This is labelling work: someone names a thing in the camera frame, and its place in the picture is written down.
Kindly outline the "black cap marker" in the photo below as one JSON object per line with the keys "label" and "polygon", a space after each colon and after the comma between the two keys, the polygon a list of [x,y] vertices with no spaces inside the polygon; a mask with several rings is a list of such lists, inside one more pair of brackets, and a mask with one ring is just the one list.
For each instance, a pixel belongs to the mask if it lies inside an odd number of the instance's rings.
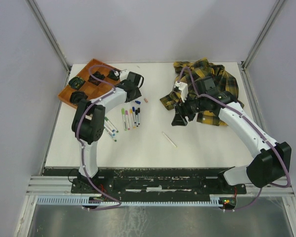
{"label": "black cap marker", "polygon": [[137,124],[140,125],[140,108],[137,108]]}
{"label": "black cap marker", "polygon": [[138,127],[140,123],[139,123],[139,112],[137,109],[135,110],[135,118],[136,118],[136,126]]}

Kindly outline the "pink cap white marker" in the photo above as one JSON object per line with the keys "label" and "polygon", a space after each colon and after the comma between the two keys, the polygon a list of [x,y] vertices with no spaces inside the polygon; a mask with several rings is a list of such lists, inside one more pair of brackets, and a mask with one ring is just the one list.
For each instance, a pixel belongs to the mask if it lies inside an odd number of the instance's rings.
{"label": "pink cap white marker", "polygon": [[162,135],[166,138],[166,140],[172,145],[172,146],[174,146],[175,148],[177,148],[177,145],[170,139],[170,137],[166,134],[166,133],[164,133],[164,132],[162,132]]}

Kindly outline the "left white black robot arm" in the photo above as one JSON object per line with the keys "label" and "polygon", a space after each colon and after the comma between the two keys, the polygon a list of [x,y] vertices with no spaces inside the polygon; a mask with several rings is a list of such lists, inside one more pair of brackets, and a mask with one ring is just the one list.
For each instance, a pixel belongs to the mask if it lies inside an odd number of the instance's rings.
{"label": "left white black robot arm", "polygon": [[104,95],[88,100],[84,94],[75,94],[77,109],[72,122],[72,131],[80,143],[81,162],[79,173],[85,178],[82,187],[93,193],[99,188],[97,145],[104,132],[106,113],[115,107],[141,97],[140,87],[144,77],[128,70],[119,73],[120,83]]}

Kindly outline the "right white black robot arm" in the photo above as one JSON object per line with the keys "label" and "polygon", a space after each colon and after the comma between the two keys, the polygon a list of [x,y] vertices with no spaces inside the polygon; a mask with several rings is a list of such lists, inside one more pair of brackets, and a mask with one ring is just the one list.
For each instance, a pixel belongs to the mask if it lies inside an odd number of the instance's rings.
{"label": "right white black robot arm", "polygon": [[197,113],[209,111],[225,122],[242,140],[253,160],[250,164],[232,167],[222,173],[217,189],[228,193],[235,185],[250,182],[258,188],[274,185],[281,177],[287,178],[284,187],[289,187],[291,180],[289,168],[292,149],[286,142],[278,143],[263,131],[244,112],[241,104],[230,92],[220,92],[212,77],[206,77],[194,83],[196,97],[192,98],[185,82],[177,81],[173,91],[179,93],[180,100],[174,105],[173,126],[186,126]]}

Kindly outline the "yellow cap marker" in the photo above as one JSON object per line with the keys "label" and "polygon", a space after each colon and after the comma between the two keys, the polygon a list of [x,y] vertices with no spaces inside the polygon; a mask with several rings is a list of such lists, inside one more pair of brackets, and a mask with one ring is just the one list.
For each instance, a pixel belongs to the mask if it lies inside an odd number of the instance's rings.
{"label": "yellow cap marker", "polygon": [[135,123],[136,121],[135,121],[135,119],[134,119],[134,113],[133,113],[133,110],[130,109],[129,112],[130,112],[130,117],[131,117],[132,127],[135,129],[135,128],[136,128],[136,123]]}

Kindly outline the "orange compartment tray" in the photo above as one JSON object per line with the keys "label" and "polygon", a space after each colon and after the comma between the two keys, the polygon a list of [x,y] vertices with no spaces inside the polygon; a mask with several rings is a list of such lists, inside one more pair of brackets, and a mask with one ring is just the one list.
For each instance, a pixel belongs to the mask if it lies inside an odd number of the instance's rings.
{"label": "orange compartment tray", "polygon": [[[91,73],[96,73],[104,82],[96,82],[96,80],[91,77],[88,70],[90,67],[93,67]],[[67,105],[76,108],[76,105],[70,102],[70,97],[74,92],[79,91],[85,93],[88,100],[102,96],[112,89],[111,84],[116,85],[120,82],[120,80],[113,80],[113,71],[111,69],[120,71],[120,69],[94,58],[87,64],[73,65],[69,80],[73,78],[78,78],[78,80],[71,84],[67,83],[64,89],[59,93],[58,98]]]}

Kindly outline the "light blue cap marker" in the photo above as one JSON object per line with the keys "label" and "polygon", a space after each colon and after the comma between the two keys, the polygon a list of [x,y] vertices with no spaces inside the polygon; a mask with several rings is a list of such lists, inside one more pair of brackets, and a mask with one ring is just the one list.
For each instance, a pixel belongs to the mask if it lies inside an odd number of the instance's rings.
{"label": "light blue cap marker", "polygon": [[114,133],[114,130],[112,130],[108,125],[104,124],[104,128],[106,128],[107,130],[111,131],[112,133]]}

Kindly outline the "dark green cap marker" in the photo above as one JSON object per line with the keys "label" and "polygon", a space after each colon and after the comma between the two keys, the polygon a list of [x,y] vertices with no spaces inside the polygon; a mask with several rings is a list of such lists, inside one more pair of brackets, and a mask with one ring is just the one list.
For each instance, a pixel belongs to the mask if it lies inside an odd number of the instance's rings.
{"label": "dark green cap marker", "polygon": [[116,142],[117,139],[115,138],[114,133],[112,133],[111,131],[107,130],[106,128],[104,128],[104,131],[106,132],[106,134],[114,141]]}

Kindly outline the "yellow plaid shirt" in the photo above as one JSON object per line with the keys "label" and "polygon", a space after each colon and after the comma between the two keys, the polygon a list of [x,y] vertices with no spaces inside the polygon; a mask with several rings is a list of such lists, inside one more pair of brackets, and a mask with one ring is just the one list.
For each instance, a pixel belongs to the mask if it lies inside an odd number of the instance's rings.
{"label": "yellow plaid shirt", "polygon": [[179,95],[171,91],[168,95],[160,98],[160,102],[167,110],[175,110],[177,103],[184,104],[190,112],[195,113],[197,122],[213,126],[226,126],[227,124],[218,117],[222,107],[200,95],[210,95],[224,104],[238,102],[241,107],[244,107],[244,104],[238,100],[237,80],[226,71],[225,66],[210,63],[204,58],[193,63],[174,62],[174,69],[178,74],[175,82],[180,81],[188,84],[188,97],[183,103]]}

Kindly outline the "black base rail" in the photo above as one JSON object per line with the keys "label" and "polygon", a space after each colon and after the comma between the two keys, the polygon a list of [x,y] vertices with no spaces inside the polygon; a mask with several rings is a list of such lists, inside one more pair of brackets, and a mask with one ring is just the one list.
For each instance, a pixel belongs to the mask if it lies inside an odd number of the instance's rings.
{"label": "black base rail", "polygon": [[209,201],[210,195],[246,194],[241,183],[230,186],[224,168],[100,168],[91,179],[73,180],[73,194],[101,191],[119,201]]}

